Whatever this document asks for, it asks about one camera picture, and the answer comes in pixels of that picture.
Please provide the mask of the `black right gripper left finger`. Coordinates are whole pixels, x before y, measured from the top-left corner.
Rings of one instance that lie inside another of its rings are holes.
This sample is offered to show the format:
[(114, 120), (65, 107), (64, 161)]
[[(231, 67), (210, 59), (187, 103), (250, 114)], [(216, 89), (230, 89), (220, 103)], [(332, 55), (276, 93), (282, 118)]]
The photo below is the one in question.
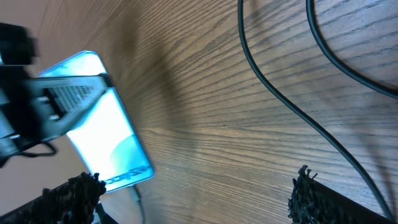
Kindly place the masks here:
[(86, 172), (55, 189), (44, 188), (35, 200), (1, 216), (5, 224), (90, 224), (106, 183)]

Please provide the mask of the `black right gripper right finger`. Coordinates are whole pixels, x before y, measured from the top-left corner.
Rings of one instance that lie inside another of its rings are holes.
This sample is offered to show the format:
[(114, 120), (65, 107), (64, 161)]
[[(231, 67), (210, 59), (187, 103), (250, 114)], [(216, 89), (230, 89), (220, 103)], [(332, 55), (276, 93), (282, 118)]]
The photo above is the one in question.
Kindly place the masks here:
[(317, 182), (304, 165), (293, 180), (288, 217), (299, 224), (392, 224), (392, 221)]

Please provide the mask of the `Samsung Galaxy S24+ smartphone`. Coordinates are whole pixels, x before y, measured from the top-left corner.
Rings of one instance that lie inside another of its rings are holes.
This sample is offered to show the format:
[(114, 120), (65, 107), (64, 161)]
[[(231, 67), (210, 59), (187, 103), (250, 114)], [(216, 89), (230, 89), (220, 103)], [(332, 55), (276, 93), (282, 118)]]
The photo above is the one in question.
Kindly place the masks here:
[(67, 136), (88, 170), (105, 182), (108, 192), (138, 184), (155, 174), (113, 86)]

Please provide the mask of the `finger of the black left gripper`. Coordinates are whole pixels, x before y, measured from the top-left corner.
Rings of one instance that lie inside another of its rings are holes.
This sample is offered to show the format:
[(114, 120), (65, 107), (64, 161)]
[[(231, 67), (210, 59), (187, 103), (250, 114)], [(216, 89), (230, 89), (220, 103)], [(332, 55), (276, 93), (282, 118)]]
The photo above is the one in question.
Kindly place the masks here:
[(24, 80), (29, 105), (38, 122), (41, 140), (66, 134), (104, 95), (109, 87), (102, 74), (93, 76), (42, 77)]

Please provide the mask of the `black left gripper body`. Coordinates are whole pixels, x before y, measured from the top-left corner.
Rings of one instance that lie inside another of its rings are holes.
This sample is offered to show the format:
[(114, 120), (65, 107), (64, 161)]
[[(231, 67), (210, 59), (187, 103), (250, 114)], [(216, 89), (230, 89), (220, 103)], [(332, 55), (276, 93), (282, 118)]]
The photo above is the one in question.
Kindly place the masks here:
[(39, 121), (30, 105), (32, 95), (25, 66), (36, 57), (35, 40), (22, 26), (1, 23), (1, 158), (40, 157), (28, 149), (40, 144)]

